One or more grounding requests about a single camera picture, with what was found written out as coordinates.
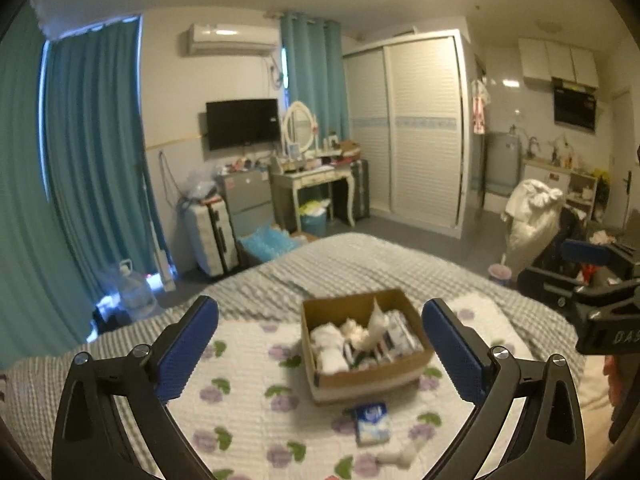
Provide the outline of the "person right hand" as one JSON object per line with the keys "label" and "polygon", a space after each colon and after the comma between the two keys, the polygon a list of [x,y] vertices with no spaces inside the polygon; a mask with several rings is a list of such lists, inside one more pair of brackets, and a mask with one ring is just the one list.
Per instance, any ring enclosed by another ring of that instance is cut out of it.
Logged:
{"label": "person right hand", "polygon": [[627,390],[634,382],[638,368],[638,358],[632,354],[606,356],[603,375],[608,378],[608,400],[616,408],[624,400]]}

